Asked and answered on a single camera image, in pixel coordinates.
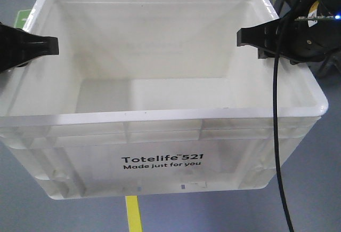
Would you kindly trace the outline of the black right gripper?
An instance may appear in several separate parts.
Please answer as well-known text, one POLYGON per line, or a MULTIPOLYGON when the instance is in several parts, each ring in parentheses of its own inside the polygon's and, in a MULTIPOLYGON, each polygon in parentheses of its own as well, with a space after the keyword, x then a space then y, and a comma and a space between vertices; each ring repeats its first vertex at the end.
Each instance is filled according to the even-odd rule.
POLYGON ((340 51, 340 0, 293 0, 284 19, 239 29, 237 47, 246 45, 259 59, 320 62, 340 51))

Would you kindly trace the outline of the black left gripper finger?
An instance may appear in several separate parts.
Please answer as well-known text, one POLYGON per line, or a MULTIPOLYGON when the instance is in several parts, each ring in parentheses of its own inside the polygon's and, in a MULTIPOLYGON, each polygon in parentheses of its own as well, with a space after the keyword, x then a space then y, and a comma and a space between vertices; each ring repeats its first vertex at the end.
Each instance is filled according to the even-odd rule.
POLYGON ((56 37, 39 36, 1 24, 1 72, 27 65, 46 55, 58 55, 56 37))

